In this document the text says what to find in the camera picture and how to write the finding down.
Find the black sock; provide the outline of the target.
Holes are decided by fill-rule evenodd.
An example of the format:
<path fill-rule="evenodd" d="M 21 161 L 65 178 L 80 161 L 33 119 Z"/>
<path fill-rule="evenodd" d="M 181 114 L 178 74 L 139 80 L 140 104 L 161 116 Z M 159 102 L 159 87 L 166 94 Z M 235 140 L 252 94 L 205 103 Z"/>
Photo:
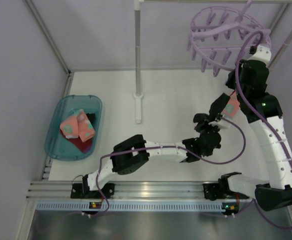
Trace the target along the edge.
<path fill-rule="evenodd" d="M 94 126 L 94 122 L 95 122 L 95 120 L 96 120 L 96 115 L 95 115 L 94 113 L 87 113 L 86 116 L 87 116 L 87 118 L 88 118 L 90 124 L 91 124 L 92 126 Z"/>
<path fill-rule="evenodd" d="M 222 93 L 210 106 L 209 109 L 209 121 L 215 121 L 222 113 L 226 105 L 230 100 L 230 96 Z"/>

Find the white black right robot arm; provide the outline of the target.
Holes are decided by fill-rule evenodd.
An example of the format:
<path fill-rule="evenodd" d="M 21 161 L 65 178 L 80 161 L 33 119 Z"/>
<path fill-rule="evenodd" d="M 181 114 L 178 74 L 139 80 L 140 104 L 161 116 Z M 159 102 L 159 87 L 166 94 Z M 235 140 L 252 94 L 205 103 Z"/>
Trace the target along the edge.
<path fill-rule="evenodd" d="M 228 75 L 226 85 L 237 93 L 240 109 L 260 144 L 269 179 L 232 172 L 218 180 L 225 194 L 240 193 L 250 197 L 267 212 L 292 205 L 292 152 L 279 102 L 266 92 L 268 75 L 264 62 L 240 60 Z"/>

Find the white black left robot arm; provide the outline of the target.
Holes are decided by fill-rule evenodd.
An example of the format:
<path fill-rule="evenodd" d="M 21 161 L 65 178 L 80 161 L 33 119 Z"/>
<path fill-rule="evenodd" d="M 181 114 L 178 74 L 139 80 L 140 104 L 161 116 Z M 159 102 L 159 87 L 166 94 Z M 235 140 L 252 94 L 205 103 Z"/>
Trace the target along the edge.
<path fill-rule="evenodd" d="M 109 182 L 115 176 L 132 174 L 149 161 L 192 163 L 211 156 L 214 149 L 221 147 L 220 129 L 211 123 L 220 119 L 219 113 L 197 113 L 193 121 L 199 136 L 178 143 L 147 141 L 141 134 L 128 138 L 114 146 L 111 154 L 100 158 L 99 167 L 95 172 L 83 176 L 81 183 L 72 185 L 71 198 L 103 198 L 100 190 L 112 190 L 113 184 Z"/>

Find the pink patterned sock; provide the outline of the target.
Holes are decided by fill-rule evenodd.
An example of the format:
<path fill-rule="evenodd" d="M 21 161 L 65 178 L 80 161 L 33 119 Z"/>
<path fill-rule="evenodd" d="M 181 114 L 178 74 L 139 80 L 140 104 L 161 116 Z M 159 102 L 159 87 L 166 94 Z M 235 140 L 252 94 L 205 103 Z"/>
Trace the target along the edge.
<path fill-rule="evenodd" d="M 65 119 L 60 124 L 60 130 L 66 139 L 80 138 L 82 142 L 92 139 L 96 133 L 83 109 Z"/>
<path fill-rule="evenodd" d="M 239 101 L 237 100 L 236 93 L 233 93 L 230 96 L 230 99 L 229 99 L 227 105 L 223 109 L 222 114 L 224 117 L 232 119 L 237 114 L 239 109 L 240 109 Z"/>

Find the lilac round clip hanger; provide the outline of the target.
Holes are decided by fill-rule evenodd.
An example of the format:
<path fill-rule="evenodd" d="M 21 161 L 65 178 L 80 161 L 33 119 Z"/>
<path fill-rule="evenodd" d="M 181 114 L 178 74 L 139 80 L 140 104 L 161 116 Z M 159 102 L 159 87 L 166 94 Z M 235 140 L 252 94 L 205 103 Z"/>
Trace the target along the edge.
<path fill-rule="evenodd" d="M 255 31 L 262 31 L 263 37 L 254 36 L 245 47 L 244 56 L 255 45 L 271 49 L 270 29 L 246 13 L 251 3 L 247 0 L 242 9 L 209 6 L 192 18 L 187 50 L 191 51 L 192 61 L 200 61 L 201 72 L 212 68 L 216 77 L 221 70 L 232 71 L 243 43 Z"/>

